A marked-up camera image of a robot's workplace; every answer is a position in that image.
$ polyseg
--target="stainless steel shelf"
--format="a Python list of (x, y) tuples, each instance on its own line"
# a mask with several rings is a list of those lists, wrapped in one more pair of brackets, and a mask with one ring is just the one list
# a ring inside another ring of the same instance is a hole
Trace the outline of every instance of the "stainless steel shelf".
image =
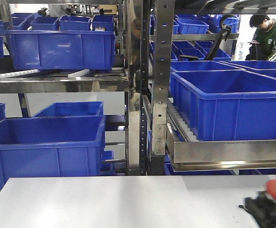
[(276, 1), (272, 0), (200, 0), (187, 7), (175, 9), (175, 14), (276, 14)]
[(0, 94), (128, 91), (125, 73), (95, 74), (91, 77), (43, 77), (0, 79)]
[(118, 0), (0, 0), (0, 4), (89, 4), (89, 5), (99, 5), (99, 4), (109, 4), (117, 5)]
[(276, 140), (181, 142), (173, 129), (184, 131), (170, 113), (167, 146), (176, 171), (276, 167)]

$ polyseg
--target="white tabletop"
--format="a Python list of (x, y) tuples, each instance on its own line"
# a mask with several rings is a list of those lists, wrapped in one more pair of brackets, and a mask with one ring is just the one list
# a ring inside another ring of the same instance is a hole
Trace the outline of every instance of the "white tabletop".
[(0, 228), (258, 228), (238, 205), (276, 176), (14, 178)]

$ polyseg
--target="plastic bin rim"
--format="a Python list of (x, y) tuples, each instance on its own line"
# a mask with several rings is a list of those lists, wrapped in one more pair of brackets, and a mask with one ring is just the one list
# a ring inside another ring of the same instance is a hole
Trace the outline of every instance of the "plastic bin rim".
[(62, 16), (59, 20), (64, 21), (64, 20), (63, 20), (63, 18), (88, 18), (88, 19), (89, 19), (88, 21), (65, 20), (65, 21), (68, 21), (68, 22), (76, 22), (76, 23), (78, 23), (78, 22), (80, 22), (80, 23), (88, 23), (88, 22), (90, 22), (90, 21), (91, 21), (91, 18), (90, 18), (90, 17), (83, 17), (83, 16), (69, 16), (69, 15), (64, 15), (64, 16)]
[[(230, 70), (221, 70), (220, 72), (228, 72)], [(248, 74), (255, 74), (262, 77), (267, 77), (272, 80), (276, 80), (276, 78), (261, 75), (258, 73), (245, 71), (245, 70), (233, 70), (233, 71), (243, 71)], [(171, 76), (175, 78), (178, 82), (180, 82), (183, 86), (187, 89), (192, 90), (192, 92), (197, 95), (200, 99), (205, 100), (217, 100), (217, 99), (262, 99), (262, 98), (276, 98), (276, 91), (265, 91), (265, 92), (239, 92), (239, 93), (212, 93), (208, 94), (197, 88), (195, 85), (190, 83), (189, 81), (185, 80), (181, 76), (177, 74), (177, 72), (171, 72)]]
[[(39, 115), (40, 113), (44, 112), (46, 109), (56, 105), (56, 104), (70, 104), (70, 103), (76, 103), (76, 104), (85, 104), (85, 103), (93, 103), (93, 104), (99, 104), (99, 107), (102, 108), (103, 107), (103, 104), (104, 102), (103, 101), (78, 101), (78, 102), (54, 102), (50, 105), (48, 105), (47, 107), (43, 108), (42, 110), (40, 110), (39, 112), (35, 113), (32, 117), (37, 117), (37, 118), (48, 118), (47, 116), (42, 116), (42, 117), (38, 117), (37, 115)], [(64, 116), (50, 116), (50, 118), (62, 118)]]
[(53, 31), (53, 30), (8, 30), (6, 34), (89, 34), (89, 35), (115, 35), (113, 31)]
[[(268, 62), (266, 60), (258, 60), (257, 62)], [(233, 65), (239, 68), (244, 68), (244, 69), (251, 69), (251, 70), (257, 70), (257, 71), (276, 71), (276, 69), (257, 69), (257, 68), (253, 68), (253, 67), (249, 67), (249, 66), (244, 66), (244, 65), (240, 65), (240, 64), (236, 64), (236, 63), (232, 63), (232, 61), (222, 61), (221, 63), (227, 64), (227, 65)]]
[[(72, 116), (72, 117), (60, 117), (60, 118), (86, 118), (86, 117), (92, 117), (92, 118), (99, 118), (99, 115), (93, 115), (93, 116)], [(16, 118), (16, 119), (4, 119), (0, 121), (2, 123), (3, 121), (18, 121), (18, 120), (24, 120), (32, 118)], [(56, 119), (56, 117), (47, 117), (47, 119)], [(99, 123), (99, 128), (97, 131), (97, 135), (95, 137), (95, 140), (93, 141), (71, 141), (71, 142), (44, 142), (44, 143), (29, 143), (29, 144), (7, 144), (8, 148), (6, 149), (6, 144), (0, 144), (0, 150), (9, 150), (9, 149), (31, 149), (31, 145), (33, 145), (33, 148), (52, 148), (52, 147), (85, 147), (85, 146), (100, 146), (101, 145), (101, 137), (102, 132), (105, 131), (105, 122), (106, 117), (103, 115), (101, 116), (101, 120)]]

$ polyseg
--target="metal post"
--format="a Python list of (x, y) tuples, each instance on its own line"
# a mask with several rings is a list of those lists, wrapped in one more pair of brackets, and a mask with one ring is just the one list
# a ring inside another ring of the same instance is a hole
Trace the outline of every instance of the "metal post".
[(155, 26), (155, 54), (153, 55), (153, 124), (152, 151), (149, 163), (150, 175), (163, 174), (174, 5), (175, 0), (155, 0), (157, 24)]
[(140, 131), (139, 131), (139, 167), (140, 174), (146, 174), (148, 120), (143, 106), (143, 95), (148, 92), (148, 46), (150, 0), (141, 0), (141, 46), (140, 46)]
[(7, 0), (1, 0), (0, 2), (1, 18), (4, 22), (8, 23), (7, 30), (13, 30), (13, 24), (11, 19), (11, 11)]

